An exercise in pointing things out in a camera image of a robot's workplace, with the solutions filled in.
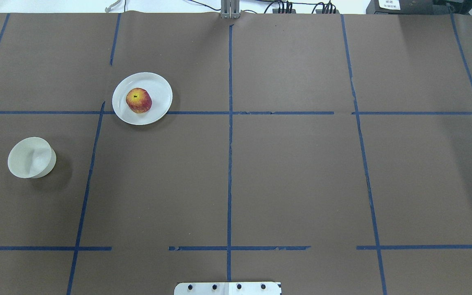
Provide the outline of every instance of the white wall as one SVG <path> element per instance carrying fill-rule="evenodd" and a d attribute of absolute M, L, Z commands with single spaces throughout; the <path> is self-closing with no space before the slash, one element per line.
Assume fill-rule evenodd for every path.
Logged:
<path fill-rule="evenodd" d="M 23 12 L 23 13 L 104 13 L 116 0 L 0 0 L 0 13 Z M 210 9 L 197 5 L 187 0 L 126 0 L 127 10 L 142 12 L 205 12 Z M 220 0 L 198 0 L 215 8 L 220 7 Z M 294 2 L 317 3 L 318 0 L 294 0 Z M 124 0 L 112 9 L 112 13 L 123 11 Z M 364 14 L 369 0 L 333 0 L 333 4 L 343 14 Z M 240 9 L 251 9 L 263 13 L 267 2 L 255 0 L 240 0 Z M 297 13 L 310 13 L 313 5 L 294 4 Z"/>

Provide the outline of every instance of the white sticker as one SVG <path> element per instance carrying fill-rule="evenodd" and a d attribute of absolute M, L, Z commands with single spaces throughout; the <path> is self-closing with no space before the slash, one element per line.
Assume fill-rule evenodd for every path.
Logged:
<path fill-rule="evenodd" d="M 399 11 L 399 0 L 378 0 L 380 8 Z"/>

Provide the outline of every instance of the red apple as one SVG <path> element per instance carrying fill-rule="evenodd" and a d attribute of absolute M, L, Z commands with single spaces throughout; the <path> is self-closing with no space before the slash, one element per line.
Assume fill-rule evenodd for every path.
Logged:
<path fill-rule="evenodd" d="M 152 107 L 152 99 L 150 95 L 148 95 L 147 90 L 143 88 L 134 88 L 129 93 L 127 93 L 126 97 L 127 105 L 129 108 L 136 114 L 143 114 L 150 110 Z"/>

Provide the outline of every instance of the white plate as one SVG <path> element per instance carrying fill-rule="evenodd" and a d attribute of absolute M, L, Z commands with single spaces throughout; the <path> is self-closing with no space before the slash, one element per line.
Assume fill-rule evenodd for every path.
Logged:
<path fill-rule="evenodd" d="M 134 88 L 147 90 L 152 107 L 143 114 L 136 114 L 125 101 Z M 161 119 L 172 104 L 172 88 L 162 76 L 155 73 L 135 73 L 123 79 L 112 95 L 112 108 L 121 120 L 132 125 L 146 125 Z"/>

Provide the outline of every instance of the metal bracket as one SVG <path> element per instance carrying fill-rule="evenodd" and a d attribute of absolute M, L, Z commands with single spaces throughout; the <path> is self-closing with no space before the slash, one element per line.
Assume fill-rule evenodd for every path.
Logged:
<path fill-rule="evenodd" d="M 280 282 L 180 283 L 174 295 L 281 295 Z"/>
<path fill-rule="evenodd" d="M 221 18 L 240 18 L 240 0 L 221 0 Z"/>

